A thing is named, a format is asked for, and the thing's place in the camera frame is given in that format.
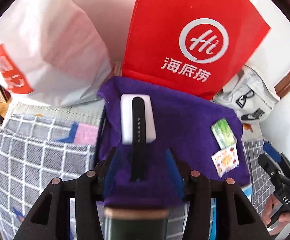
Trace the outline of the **person's right hand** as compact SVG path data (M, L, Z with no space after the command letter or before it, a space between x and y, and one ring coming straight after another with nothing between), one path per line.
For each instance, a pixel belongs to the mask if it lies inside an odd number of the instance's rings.
M271 194L264 205L261 219L265 226L268 226L271 222L271 214L274 209L280 206L280 201ZM271 236L279 234L290 223L290 212L285 212L280 215L276 221L276 226L269 232Z

